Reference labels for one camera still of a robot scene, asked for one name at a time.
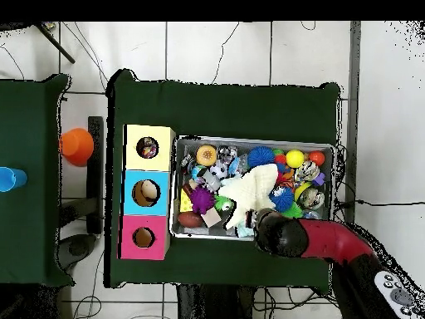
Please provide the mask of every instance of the shape sorter box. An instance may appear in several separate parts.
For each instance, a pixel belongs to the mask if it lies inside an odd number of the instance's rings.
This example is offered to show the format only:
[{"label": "shape sorter box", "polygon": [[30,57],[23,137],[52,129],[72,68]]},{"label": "shape sorter box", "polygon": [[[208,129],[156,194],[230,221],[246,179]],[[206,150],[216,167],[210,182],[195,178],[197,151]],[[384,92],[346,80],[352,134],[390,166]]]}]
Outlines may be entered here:
[{"label": "shape sorter box", "polygon": [[[154,237],[151,246],[141,248],[134,242],[134,234],[147,228]],[[121,234],[121,259],[164,260],[169,248],[168,220],[164,216],[125,215]]]},{"label": "shape sorter box", "polygon": [[[123,132],[124,192],[120,200],[122,228],[118,258],[164,260],[169,248],[170,175],[175,134],[169,127],[147,125],[125,125]],[[156,144],[156,153],[149,158],[142,157],[140,150],[136,149],[147,137]],[[154,199],[144,194],[146,184],[150,184],[151,191],[154,190]],[[136,239],[141,233],[148,233],[151,242],[143,240],[141,246]]]},{"label": "shape sorter box", "polygon": [[[175,138],[173,130],[169,127],[147,125],[124,125],[124,128],[126,129],[126,169],[171,171],[171,154]],[[158,143],[158,153],[151,159],[144,159],[137,153],[137,143],[144,137],[150,137]]]}]

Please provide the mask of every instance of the black stand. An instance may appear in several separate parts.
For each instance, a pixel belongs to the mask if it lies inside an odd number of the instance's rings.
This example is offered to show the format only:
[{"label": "black stand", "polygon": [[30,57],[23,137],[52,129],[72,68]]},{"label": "black stand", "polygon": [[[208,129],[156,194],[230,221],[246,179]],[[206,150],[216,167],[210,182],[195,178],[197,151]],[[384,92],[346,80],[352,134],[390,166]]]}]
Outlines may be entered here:
[{"label": "black stand", "polygon": [[53,44],[53,45],[55,46],[55,48],[56,48],[57,50],[59,50],[59,52],[61,52],[61,54],[62,54],[64,57],[66,57],[66,59],[68,59],[68,61],[69,61],[71,64],[75,64],[75,63],[76,63],[76,61],[72,58],[72,56],[66,52],[66,50],[65,50],[65,49],[61,46],[61,44],[59,44],[59,43],[57,42],[57,40],[56,40],[54,37],[52,37],[52,36],[51,36],[51,34],[49,33],[49,31],[47,31],[47,30],[44,28],[44,26],[42,26],[41,24],[36,24],[35,26],[36,26],[36,27],[38,28],[38,30],[39,30],[39,31],[43,34],[43,36],[44,36],[44,37],[46,37],[46,38],[49,40],[49,42],[50,42],[51,44]]},{"label": "black stand", "polygon": [[89,133],[93,137],[95,148],[87,160],[86,198],[64,203],[60,208],[60,227],[87,217],[87,233],[102,232],[103,209],[103,118],[89,116]]}]

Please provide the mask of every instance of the orange cup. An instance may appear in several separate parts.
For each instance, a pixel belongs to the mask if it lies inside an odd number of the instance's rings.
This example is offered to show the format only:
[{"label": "orange cup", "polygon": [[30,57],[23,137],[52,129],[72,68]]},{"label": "orange cup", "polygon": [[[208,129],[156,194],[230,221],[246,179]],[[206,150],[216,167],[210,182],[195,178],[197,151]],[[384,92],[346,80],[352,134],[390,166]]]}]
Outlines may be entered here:
[{"label": "orange cup", "polygon": [[86,166],[94,148],[93,137],[81,128],[69,130],[59,139],[59,151],[75,166]]}]

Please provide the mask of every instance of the metal tray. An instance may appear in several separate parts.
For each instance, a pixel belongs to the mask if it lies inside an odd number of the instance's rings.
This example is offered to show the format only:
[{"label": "metal tray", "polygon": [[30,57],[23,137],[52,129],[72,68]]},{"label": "metal tray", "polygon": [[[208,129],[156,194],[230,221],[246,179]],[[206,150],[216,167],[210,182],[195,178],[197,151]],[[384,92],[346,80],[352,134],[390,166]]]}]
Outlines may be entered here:
[{"label": "metal tray", "polygon": [[231,211],[220,213],[222,221],[215,224],[211,228],[203,226],[201,228],[185,228],[178,222],[178,214],[180,209],[180,192],[182,186],[190,178],[189,175],[183,176],[180,169],[180,163],[187,153],[192,155],[201,145],[234,145],[237,147],[237,154],[243,155],[251,149],[263,145],[272,149],[278,148],[287,152],[288,150],[300,150],[308,153],[313,150],[320,150],[325,155],[325,162],[320,166],[320,171],[325,174],[325,183],[318,189],[325,194],[324,206],[317,210],[321,213],[323,219],[329,219],[333,211],[334,205],[334,190],[335,190],[335,167],[336,153],[333,145],[323,145],[314,143],[297,143],[297,142],[279,142],[274,140],[242,140],[231,138],[218,137],[194,137],[194,136],[179,136],[174,141],[175,162],[176,168],[172,175],[171,195],[172,202],[169,213],[169,231],[172,235],[178,238],[209,238],[209,239],[227,239],[238,241],[252,241],[253,237],[239,238],[236,235],[235,229],[226,230],[223,225],[230,215]]}]

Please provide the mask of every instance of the pink box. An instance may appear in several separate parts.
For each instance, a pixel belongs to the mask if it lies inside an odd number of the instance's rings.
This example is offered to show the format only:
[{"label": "pink box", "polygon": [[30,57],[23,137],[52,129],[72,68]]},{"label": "pink box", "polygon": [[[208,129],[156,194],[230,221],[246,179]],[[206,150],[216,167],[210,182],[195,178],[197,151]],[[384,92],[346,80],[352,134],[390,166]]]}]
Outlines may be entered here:
[{"label": "pink box", "polygon": [[[138,228],[148,228],[154,241],[148,248],[138,247],[133,234]],[[169,231],[166,216],[124,215],[121,233],[121,259],[164,260],[169,248]]]}]

